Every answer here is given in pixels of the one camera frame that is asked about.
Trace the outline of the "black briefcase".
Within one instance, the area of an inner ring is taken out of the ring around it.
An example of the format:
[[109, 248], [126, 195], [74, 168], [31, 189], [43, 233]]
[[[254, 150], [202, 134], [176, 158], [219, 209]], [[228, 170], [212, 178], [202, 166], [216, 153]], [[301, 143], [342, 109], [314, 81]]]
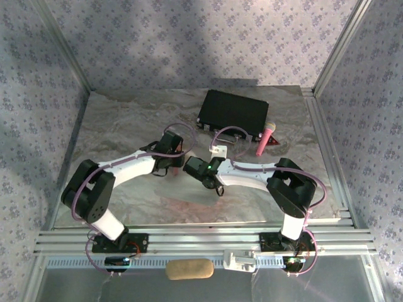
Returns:
[[259, 141], [263, 135], [268, 108], [266, 101], [211, 89], [205, 96], [196, 124], [205, 131], [237, 126], [245, 132], [230, 128], [224, 133], [243, 139], [249, 135], [254, 141]]

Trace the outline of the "white plastic clamp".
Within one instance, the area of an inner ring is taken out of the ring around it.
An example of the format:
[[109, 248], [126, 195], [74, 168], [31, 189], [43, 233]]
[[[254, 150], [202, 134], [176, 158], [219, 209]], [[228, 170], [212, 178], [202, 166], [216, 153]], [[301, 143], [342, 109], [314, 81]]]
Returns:
[[224, 250], [223, 267], [230, 271], [250, 272], [256, 270], [256, 256], [252, 250]]

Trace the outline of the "tan sponge block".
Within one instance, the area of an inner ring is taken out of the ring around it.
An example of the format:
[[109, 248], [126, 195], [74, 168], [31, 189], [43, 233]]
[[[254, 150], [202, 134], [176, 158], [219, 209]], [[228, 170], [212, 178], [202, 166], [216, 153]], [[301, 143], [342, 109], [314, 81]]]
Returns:
[[169, 280], [182, 281], [207, 279], [214, 273], [214, 264], [209, 259], [170, 260], [166, 264], [166, 275]]

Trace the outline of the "left small circuit board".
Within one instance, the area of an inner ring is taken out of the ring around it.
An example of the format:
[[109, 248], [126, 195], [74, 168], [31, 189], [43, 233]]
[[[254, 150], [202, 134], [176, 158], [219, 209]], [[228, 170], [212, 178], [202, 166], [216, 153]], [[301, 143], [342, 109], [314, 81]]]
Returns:
[[121, 273], [125, 272], [130, 267], [130, 259], [123, 256], [106, 257], [104, 266], [108, 272]]

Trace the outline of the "small circuit board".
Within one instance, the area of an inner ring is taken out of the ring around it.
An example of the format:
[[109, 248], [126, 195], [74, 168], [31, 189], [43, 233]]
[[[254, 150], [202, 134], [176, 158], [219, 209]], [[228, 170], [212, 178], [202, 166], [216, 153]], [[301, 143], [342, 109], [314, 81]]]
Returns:
[[108, 272], [121, 273], [125, 272], [130, 267], [130, 259], [123, 256], [106, 257], [104, 266]]
[[283, 270], [289, 273], [299, 273], [305, 264], [304, 257], [283, 257]]

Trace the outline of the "right small circuit board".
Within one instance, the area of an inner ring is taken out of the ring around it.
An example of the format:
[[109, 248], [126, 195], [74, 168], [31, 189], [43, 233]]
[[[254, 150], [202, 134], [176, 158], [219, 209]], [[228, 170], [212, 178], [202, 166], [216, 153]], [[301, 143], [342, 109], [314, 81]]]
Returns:
[[299, 273], [305, 264], [304, 257], [283, 257], [283, 270], [289, 273]]

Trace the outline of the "aluminium mounting rail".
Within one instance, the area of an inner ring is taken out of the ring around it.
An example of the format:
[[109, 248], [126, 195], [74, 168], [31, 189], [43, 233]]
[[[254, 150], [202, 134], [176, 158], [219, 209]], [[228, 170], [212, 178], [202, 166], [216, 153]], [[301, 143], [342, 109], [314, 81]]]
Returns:
[[[131, 228], [131, 233], [146, 233], [148, 255], [220, 255], [225, 249], [259, 250], [259, 234], [277, 232], [267, 223], [146, 225]], [[357, 229], [351, 220], [314, 220], [310, 231], [319, 255], [376, 254], [368, 229]], [[87, 230], [60, 228], [40, 232], [34, 253], [40, 255], [84, 255]]]

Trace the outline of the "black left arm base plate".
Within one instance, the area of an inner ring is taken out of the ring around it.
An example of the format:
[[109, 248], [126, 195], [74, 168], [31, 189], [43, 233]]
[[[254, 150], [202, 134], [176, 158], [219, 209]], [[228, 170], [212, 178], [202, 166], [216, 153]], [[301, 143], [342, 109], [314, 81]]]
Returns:
[[110, 240], [104, 235], [97, 235], [94, 242], [91, 251], [95, 254], [142, 254], [147, 252], [149, 235], [147, 233], [125, 233], [116, 240]]

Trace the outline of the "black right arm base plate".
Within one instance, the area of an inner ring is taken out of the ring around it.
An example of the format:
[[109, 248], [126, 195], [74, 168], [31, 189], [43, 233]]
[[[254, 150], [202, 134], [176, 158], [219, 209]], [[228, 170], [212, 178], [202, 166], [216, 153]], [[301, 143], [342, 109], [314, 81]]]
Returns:
[[296, 240], [289, 239], [280, 232], [260, 233], [259, 244], [262, 252], [311, 252], [315, 250], [314, 241], [307, 232], [303, 232]]

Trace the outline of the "aluminium side rail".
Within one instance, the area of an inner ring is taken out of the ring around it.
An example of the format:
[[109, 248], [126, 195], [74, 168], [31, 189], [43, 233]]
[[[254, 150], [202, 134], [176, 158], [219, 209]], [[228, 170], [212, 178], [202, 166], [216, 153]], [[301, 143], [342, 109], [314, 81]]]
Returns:
[[333, 144], [332, 135], [327, 125], [322, 106], [314, 97], [311, 88], [303, 87], [302, 96], [304, 97], [314, 130], [319, 140], [322, 158], [330, 180], [333, 195], [336, 198], [336, 201], [340, 204], [341, 209], [348, 210], [352, 220], [352, 225], [355, 228], [361, 228], [359, 219], [352, 205], [348, 185], [346, 183], [336, 148]]

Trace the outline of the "aluminium frame post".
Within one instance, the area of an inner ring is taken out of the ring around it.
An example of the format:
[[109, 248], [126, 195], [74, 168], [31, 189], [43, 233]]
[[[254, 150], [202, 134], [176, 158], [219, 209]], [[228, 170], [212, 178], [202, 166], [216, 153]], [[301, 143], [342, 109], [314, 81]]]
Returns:
[[70, 47], [67, 39], [62, 33], [57, 20], [53, 17], [51, 10], [47, 6], [45, 0], [30, 0], [33, 7], [36, 9], [40, 19], [42, 20], [44, 27], [48, 30], [52, 40], [56, 44], [61, 56], [66, 61], [67, 66], [70, 68], [74, 77], [79, 85], [90, 94], [92, 89], [89, 81], [87, 80], [83, 69], [74, 55], [72, 48]]
[[330, 53], [324, 68], [319, 74], [313, 88], [312, 93], [315, 98], [318, 98], [326, 88], [343, 55], [347, 51], [349, 44], [355, 36], [365, 14], [373, 0], [357, 0], [350, 16], [348, 17], [345, 26], [337, 39], [332, 52]]

